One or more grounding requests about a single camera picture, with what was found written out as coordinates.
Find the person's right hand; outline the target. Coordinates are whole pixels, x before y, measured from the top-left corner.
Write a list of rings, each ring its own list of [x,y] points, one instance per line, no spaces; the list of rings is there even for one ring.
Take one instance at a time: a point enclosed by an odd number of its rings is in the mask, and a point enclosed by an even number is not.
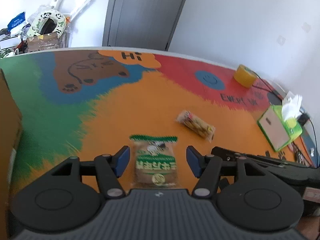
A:
[[[303,217],[296,228],[309,240],[319,239],[319,217]]]

